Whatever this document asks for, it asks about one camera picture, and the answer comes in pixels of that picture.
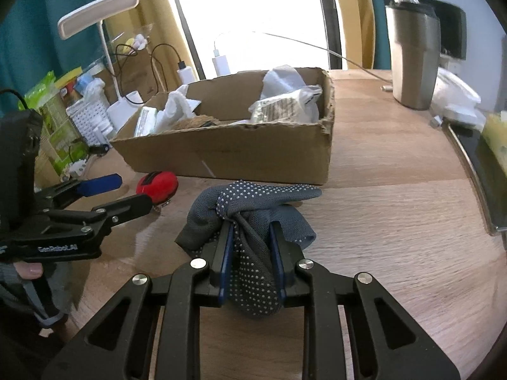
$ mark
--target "teal curtain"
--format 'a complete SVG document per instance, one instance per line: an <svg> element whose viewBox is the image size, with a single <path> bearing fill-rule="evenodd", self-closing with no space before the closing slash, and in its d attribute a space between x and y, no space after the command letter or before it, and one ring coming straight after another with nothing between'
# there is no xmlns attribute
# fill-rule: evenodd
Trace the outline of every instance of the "teal curtain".
<svg viewBox="0 0 507 380"><path fill-rule="evenodd" d="M0 88L25 94L48 71L58 77L100 57L97 27L62 41L60 17L93 0L17 0L0 25ZM17 107L17 99L0 96L0 115Z"/></svg>
<svg viewBox="0 0 507 380"><path fill-rule="evenodd" d="M375 58L373 68L379 70L391 69L391 52L387 35L387 18L384 0L372 0L375 13Z"/></svg>

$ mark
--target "yellow curtain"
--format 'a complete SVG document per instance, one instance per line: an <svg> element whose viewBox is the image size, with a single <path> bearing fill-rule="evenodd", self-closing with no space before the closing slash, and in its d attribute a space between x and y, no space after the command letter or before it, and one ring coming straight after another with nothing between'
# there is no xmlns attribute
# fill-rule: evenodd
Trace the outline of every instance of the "yellow curtain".
<svg viewBox="0 0 507 380"><path fill-rule="evenodd" d="M372 0L336 1L341 11L345 56L365 68L372 68L375 57L375 16ZM350 63L348 67L356 68Z"/></svg>
<svg viewBox="0 0 507 380"><path fill-rule="evenodd" d="M183 36L181 23L174 0L140 0L138 7L125 11L106 20L106 27L111 38L124 31L154 24L150 34L151 48L159 43L172 44L188 66L194 66L189 53L187 41ZM168 89L174 90L179 85L177 74L177 57L169 47L159 47L155 57L162 63L167 79Z"/></svg>

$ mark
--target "wood grain surface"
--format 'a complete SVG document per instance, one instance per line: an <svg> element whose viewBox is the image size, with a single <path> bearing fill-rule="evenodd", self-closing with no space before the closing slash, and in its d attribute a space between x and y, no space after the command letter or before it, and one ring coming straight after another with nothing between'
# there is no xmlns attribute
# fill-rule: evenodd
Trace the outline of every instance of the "wood grain surface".
<svg viewBox="0 0 507 380"><path fill-rule="evenodd" d="M432 336L463 379L507 321L507 256L490 237L465 169L429 114L399 105L359 70L333 71L336 121L330 178L298 208L318 238L305 250L330 271L369 271ZM134 193L141 177L113 150L88 177L119 172L125 185L74 209ZM135 273L160 276L188 261L174 238L196 197L216 179L180 178L161 215L115 227L97 260L74 264L72 336ZM201 311L201 372L207 379L300 378L303 314L253 321L227 306ZM347 371L352 378L350 359Z"/></svg>

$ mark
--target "metal screw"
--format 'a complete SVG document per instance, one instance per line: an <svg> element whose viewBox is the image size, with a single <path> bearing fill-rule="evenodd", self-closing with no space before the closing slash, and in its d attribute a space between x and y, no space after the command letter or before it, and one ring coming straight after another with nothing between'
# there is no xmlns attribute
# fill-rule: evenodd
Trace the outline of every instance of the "metal screw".
<svg viewBox="0 0 507 380"><path fill-rule="evenodd" d="M298 261L298 266L300 266L301 269L308 270L313 267L313 261L310 260L309 258L304 258Z"/></svg>
<svg viewBox="0 0 507 380"><path fill-rule="evenodd" d="M359 273L357 279L363 284L369 284L373 281L373 277L369 273Z"/></svg>
<svg viewBox="0 0 507 380"><path fill-rule="evenodd" d="M202 269L203 267L206 266L206 260L204 260L203 258L194 258L190 262L190 265L192 266L193 269Z"/></svg>
<svg viewBox="0 0 507 380"><path fill-rule="evenodd" d="M148 281L148 277L146 277L144 274L136 274L134 277L132 277L132 282L136 286L142 286L147 281Z"/></svg>

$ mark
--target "yellow sponge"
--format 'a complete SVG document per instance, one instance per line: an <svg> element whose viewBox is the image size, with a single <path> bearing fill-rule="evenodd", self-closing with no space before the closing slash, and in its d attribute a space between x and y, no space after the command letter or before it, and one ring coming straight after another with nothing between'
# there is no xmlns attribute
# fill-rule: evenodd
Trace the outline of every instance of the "yellow sponge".
<svg viewBox="0 0 507 380"><path fill-rule="evenodd" d="M500 114L488 116L482 136L507 176L507 112L503 111L502 114L505 114L504 119Z"/></svg>

